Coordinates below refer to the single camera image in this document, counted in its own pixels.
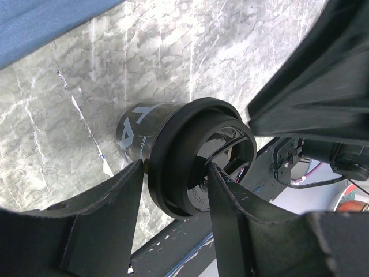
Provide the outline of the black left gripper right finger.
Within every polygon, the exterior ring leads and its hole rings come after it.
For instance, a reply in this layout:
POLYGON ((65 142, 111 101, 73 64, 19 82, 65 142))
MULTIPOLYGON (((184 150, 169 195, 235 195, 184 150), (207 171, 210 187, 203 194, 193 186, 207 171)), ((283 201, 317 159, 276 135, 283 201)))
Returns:
POLYGON ((279 208, 208 168, 220 276, 367 276, 368 213, 279 208))

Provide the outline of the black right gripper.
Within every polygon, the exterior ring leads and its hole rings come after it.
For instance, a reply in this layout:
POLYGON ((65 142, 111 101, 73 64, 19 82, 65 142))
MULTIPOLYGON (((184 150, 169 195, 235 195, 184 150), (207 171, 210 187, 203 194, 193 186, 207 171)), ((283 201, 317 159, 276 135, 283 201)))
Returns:
POLYGON ((302 158, 328 164, 335 182, 367 181, 368 2, 327 2, 248 113, 256 136, 300 138, 274 155, 277 182, 302 158))

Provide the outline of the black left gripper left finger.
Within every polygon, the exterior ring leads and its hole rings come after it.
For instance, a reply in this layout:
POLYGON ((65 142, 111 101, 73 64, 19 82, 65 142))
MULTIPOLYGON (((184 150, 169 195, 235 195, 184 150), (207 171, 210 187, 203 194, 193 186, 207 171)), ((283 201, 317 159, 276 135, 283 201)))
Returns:
POLYGON ((142 182, 138 160, 47 209, 2 209, 1 275, 127 276, 142 182))

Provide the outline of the dark translucent coffee cup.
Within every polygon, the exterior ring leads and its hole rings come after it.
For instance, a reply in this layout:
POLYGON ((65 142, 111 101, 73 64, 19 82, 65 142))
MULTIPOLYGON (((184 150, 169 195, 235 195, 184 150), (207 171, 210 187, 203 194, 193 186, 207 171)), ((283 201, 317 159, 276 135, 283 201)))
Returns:
POLYGON ((187 103, 144 101, 130 106, 116 129, 116 144, 124 160, 142 160, 143 175, 155 173, 183 178, 188 171, 183 157, 187 103))

